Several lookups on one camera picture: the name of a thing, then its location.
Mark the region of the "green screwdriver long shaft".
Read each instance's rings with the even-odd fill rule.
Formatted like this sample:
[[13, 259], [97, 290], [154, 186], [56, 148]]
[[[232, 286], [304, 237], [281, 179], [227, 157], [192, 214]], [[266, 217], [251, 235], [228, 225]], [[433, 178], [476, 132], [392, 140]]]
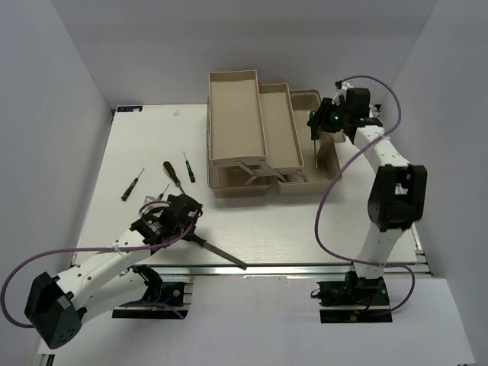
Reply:
[[309, 120], [307, 126], [310, 128], [310, 139], [313, 141], [313, 160], [314, 166], [318, 167], [317, 161], [317, 141], [319, 140], [319, 118], [316, 117], [316, 112], [311, 111], [309, 113]]

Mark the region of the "small green precision screwdriver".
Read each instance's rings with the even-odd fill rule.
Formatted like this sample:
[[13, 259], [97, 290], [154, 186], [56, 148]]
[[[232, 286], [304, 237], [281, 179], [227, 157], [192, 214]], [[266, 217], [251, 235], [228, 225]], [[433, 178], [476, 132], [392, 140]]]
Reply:
[[171, 184], [167, 184], [165, 189], [157, 196], [156, 200], [157, 201], [162, 201], [166, 191], [168, 190], [168, 188], [170, 187]]

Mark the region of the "yellow black handled file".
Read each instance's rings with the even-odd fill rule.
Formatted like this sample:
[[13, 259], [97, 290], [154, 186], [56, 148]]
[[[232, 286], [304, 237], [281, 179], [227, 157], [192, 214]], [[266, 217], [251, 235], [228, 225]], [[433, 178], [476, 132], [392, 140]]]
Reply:
[[206, 239], [203, 239], [195, 234], [191, 234], [190, 236], [186, 236], [185, 240], [188, 242], [192, 242], [196, 245], [198, 245], [201, 249], [205, 249], [208, 252], [211, 252], [221, 258], [226, 259], [227, 261], [233, 263], [237, 268], [240, 268], [242, 270], [246, 270], [248, 268], [248, 265], [238, 259], [237, 257], [229, 254], [228, 252], [223, 251], [222, 249], [214, 246], [213, 244], [209, 243]]

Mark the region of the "black handled awl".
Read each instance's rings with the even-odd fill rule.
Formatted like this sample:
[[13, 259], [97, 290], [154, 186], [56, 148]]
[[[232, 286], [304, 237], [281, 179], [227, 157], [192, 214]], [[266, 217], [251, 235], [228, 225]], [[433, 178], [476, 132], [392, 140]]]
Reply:
[[167, 176], [172, 180], [172, 182], [175, 184], [175, 186], [179, 189], [179, 191], [182, 194], [185, 194], [185, 190], [181, 186], [181, 181], [179, 180], [178, 176], [176, 175], [176, 172], [172, 166], [172, 164], [169, 161], [164, 161], [162, 164], [165, 173]]

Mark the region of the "beige plastic toolbox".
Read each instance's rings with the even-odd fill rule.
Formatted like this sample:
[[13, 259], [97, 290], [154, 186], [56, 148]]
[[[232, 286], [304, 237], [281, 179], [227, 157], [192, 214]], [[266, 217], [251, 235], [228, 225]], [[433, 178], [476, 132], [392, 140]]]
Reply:
[[263, 84], [255, 70], [210, 72], [207, 184], [217, 199], [322, 194], [339, 173], [335, 144], [343, 133], [310, 139], [316, 89]]

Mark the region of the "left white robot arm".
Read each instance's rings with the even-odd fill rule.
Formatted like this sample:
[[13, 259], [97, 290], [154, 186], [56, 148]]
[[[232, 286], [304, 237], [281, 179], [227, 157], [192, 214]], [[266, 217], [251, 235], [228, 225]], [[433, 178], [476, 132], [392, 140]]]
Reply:
[[54, 276], [38, 275], [24, 313], [46, 346], [64, 346], [89, 320], [118, 306], [157, 303], [163, 281], [144, 260], [192, 233], [201, 213], [194, 198], [170, 195], [86, 261]]

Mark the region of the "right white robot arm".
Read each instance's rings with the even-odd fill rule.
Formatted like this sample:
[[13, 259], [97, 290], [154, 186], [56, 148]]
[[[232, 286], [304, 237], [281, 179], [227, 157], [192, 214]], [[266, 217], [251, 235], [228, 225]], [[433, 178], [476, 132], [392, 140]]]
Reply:
[[368, 234], [353, 261], [356, 278], [344, 285], [345, 297], [364, 303], [372, 294], [369, 281], [384, 274], [393, 247], [412, 224], [419, 221], [425, 203], [427, 171], [402, 157], [391, 143], [380, 119], [371, 114], [371, 93], [338, 82], [334, 98], [324, 98], [310, 117], [314, 130], [344, 133], [375, 172], [368, 198]]

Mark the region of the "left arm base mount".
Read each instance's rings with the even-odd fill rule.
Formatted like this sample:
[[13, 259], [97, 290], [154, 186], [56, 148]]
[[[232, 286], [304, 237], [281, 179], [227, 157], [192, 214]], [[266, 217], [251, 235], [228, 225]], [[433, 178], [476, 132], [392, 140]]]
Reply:
[[178, 319], [189, 311], [193, 284], [189, 280], [162, 278], [148, 265], [138, 265], [135, 272], [142, 275], [147, 290], [133, 305], [112, 310], [113, 319]]

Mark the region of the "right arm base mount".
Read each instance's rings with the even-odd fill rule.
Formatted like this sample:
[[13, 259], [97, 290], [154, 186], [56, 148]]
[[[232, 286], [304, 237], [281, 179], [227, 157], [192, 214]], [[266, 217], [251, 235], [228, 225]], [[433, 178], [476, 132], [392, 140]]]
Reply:
[[352, 288], [346, 281], [321, 281], [310, 297], [319, 301], [322, 324], [393, 322], [387, 287], [381, 278], [373, 288]]

